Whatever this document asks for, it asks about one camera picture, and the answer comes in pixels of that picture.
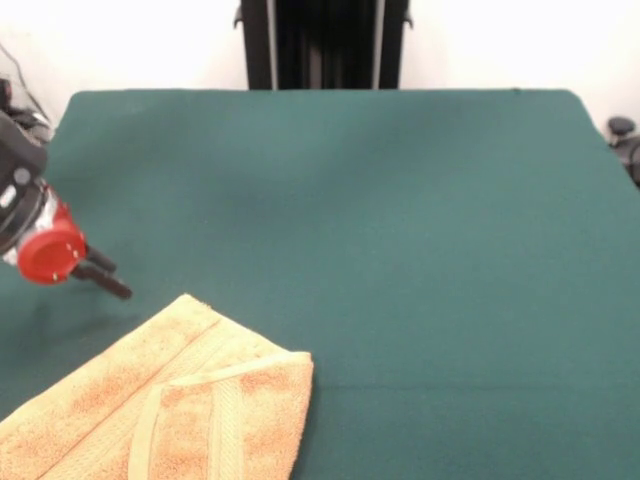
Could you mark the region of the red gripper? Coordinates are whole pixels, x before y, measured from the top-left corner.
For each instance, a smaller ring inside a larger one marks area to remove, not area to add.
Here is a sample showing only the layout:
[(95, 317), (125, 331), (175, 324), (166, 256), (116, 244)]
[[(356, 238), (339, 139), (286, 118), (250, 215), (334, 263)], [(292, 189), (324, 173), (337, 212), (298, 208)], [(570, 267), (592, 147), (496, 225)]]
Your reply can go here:
[[(79, 265), (84, 259), (94, 266)], [(21, 275), (44, 285), (66, 281), (72, 275), (78, 280), (91, 281), (122, 300), (130, 299), (131, 288), (111, 275), (116, 269), (117, 265), (111, 259), (86, 244), (84, 233), (72, 219), (70, 208), (53, 189), (47, 187), (41, 212), (18, 243), (18, 270)]]

